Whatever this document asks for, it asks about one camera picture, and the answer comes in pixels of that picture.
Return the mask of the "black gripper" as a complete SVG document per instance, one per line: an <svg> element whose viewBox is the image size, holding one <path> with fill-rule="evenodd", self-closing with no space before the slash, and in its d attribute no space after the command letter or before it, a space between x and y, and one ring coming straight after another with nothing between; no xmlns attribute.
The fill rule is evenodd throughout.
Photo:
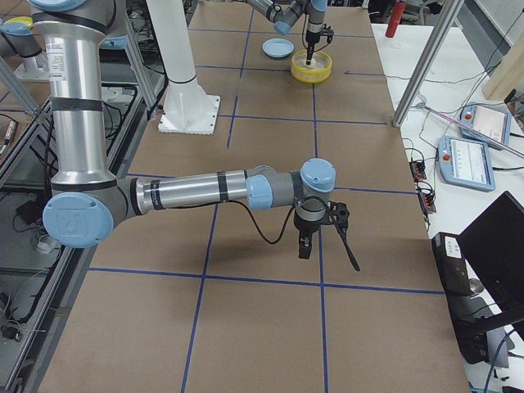
<svg viewBox="0 0 524 393"><path fill-rule="evenodd" d="M307 43L306 60L309 61L314 58L314 45L317 45L322 37L327 38L327 45L332 42L333 29L331 26L327 26L326 24L307 24L305 33L305 42Z"/></svg>

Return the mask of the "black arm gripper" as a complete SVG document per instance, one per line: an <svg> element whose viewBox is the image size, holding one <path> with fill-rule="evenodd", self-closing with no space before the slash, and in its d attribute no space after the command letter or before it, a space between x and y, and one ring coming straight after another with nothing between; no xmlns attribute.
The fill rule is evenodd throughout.
<svg viewBox="0 0 524 393"><path fill-rule="evenodd" d="M333 225L345 241L350 212L343 202L329 201L325 206L316 200L305 201L296 208L293 223L299 231L299 259L309 259L312 237L322 225Z"/></svg>

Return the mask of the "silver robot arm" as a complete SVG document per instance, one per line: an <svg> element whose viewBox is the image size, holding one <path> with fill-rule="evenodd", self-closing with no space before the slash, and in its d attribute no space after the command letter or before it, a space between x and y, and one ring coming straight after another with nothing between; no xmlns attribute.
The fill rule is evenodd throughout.
<svg viewBox="0 0 524 393"><path fill-rule="evenodd" d="M334 32L330 26L324 23L328 9L328 2L323 0L291 1L290 5L283 9L275 1L269 0L247 0L246 3L273 23L274 29L281 35L288 34L293 25L302 17L306 18L307 30L305 32L306 60L310 65L322 37L327 38L327 45L332 42Z"/></svg>
<svg viewBox="0 0 524 393"><path fill-rule="evenodd" d="M299 258L308 259L312 236L322 225L333 225L351 263L359 270L347 243L349 211L329 201L336 170L327 160L307 160L299 171L277 173L262 165L254 169L219 171L174 179L117 179L106 158L99 48L106 40L124 37L125 1L27 1L34 28L46 43L52 120L58 171L50 180L52 196L43 208L47 233L64 246L89 248L107 239L126 219L151 210L187 209L231 203L246 198L251 209L291 206L280 241L294 210L299 231ZM328 1L291 1L283 10L273 1L246 1L280 34L306 16L306 60L320 37L332 40L323 22ZM197 81L183 1L147 1L165 66L165 113L160 131L213 133L218 96L205 93Z"/></svg>

